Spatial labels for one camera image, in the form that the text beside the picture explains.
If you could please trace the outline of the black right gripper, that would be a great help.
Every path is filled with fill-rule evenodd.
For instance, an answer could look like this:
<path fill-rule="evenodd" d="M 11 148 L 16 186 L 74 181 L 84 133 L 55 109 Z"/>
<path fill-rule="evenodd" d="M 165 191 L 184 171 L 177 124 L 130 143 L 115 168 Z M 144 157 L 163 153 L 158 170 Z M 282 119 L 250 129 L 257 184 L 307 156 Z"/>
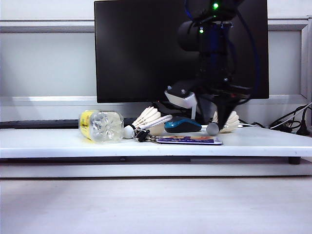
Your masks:
<path fill-rule="evenodd" d="M 217 107 L 218 128 L 223 129 L 231 112 L 243 100 L 251 98 L 251 87 L 234 85 L 231 78 L 210 79 L 195 75 L 195 95 L 201 123 L 209 123 L 214 116 L 213 103 Z"/>

